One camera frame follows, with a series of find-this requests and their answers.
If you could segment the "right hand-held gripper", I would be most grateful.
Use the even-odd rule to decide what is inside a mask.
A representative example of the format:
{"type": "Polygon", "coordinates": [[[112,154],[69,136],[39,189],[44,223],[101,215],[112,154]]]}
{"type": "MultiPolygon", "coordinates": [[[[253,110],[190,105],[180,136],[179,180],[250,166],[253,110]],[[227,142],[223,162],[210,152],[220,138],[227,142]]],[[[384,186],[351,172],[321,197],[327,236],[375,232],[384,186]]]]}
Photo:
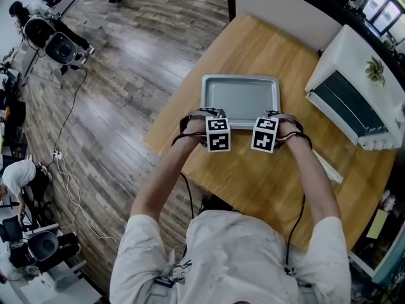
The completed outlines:
{"type": "Polygon", "coordinates": [[[273,153],[273,151],[280,148],[288,138],[296,135],[298,132],[303,134],[304,130],[295,116],[281,111],[266,110],[265,116],[258,117],[254,124],[251,149],[265,153],[273,153]],[[278,137],[278,126],[283,122],[294,124],[297,131],[278,137]]]}

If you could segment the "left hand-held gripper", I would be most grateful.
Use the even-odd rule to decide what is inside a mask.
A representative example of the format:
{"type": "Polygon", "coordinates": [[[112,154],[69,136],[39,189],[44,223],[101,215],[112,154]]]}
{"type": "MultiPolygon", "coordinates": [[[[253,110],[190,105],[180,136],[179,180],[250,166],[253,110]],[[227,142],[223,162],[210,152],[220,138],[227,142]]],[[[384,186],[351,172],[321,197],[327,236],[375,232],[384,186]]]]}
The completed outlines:
{"type": "Polygon", "coordinates": [[[197,136],[202,146],[210,153],[230,151],[230,124],[225,111],[221,108],[198,108],[183,117],[179,123],[180,136],[197,136]],[[190,120],[204,120],[205,131],[185,133],[190,120]]]}

